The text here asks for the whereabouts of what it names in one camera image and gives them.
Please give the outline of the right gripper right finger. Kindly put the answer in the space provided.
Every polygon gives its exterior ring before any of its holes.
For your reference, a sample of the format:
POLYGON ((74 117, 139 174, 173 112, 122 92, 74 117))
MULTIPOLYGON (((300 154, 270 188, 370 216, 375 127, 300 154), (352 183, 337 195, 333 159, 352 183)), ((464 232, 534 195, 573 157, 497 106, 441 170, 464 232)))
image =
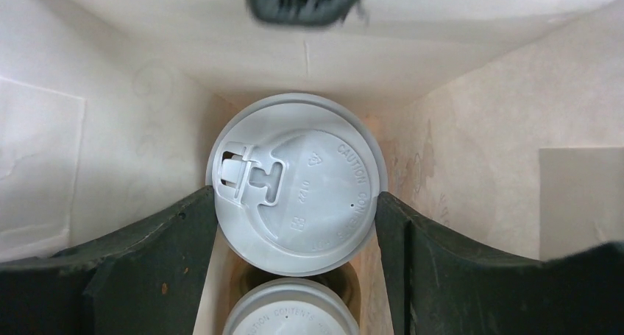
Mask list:
POLYGON ((537 261, 482 244, 394 195, 375 227, 396 334, 621 334, 623 243, 537 261))

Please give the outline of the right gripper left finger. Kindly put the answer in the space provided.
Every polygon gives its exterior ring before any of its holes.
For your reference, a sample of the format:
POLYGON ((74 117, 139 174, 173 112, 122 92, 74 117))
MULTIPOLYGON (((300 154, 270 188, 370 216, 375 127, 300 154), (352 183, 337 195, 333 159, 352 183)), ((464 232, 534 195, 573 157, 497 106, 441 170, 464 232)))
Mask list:
POLYGON ((1 264, 3 334, 192 334, 217 231, 214 190, 47 258, 1 264))

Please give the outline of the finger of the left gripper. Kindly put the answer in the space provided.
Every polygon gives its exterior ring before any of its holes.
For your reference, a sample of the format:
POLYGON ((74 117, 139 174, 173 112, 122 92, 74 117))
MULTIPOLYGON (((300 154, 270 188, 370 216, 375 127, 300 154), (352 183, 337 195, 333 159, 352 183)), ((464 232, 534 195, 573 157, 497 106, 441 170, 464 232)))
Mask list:
POLYGON ((343 22, 362 0, 246 0, 259 22, 281 27, 325 28, 343 22))

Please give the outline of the white plastic cup lid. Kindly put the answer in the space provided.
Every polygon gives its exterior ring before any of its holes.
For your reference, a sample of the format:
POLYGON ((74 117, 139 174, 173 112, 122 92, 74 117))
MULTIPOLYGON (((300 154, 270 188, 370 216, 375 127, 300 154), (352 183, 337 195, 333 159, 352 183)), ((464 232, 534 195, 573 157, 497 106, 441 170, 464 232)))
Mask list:
POLYGON ((205 181, 232 250, 291 277, 352 260, 375 232, 377 199, 388 188, 364 123, 305 93, 269 96, 236 114, 213 145, 205 181))

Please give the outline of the kraft paper takeout bag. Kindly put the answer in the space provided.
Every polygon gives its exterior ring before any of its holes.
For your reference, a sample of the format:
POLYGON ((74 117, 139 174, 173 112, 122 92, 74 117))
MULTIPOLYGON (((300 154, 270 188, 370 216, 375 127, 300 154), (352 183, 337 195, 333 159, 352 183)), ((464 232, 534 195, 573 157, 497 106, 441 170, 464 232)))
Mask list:
MULTIPOLYGON (((623 243, 623 0, 362 0, 314 29, 246 0, 1 0, 1 264, 210 186, 227 122, 288 92, 354 112, 383 192, 455 232, 537 261, 623 243)), ((247 269, 217 223, 192 334, 247 269)), ((348 275, 360 334, 396 334, 376 227, 348 275)))

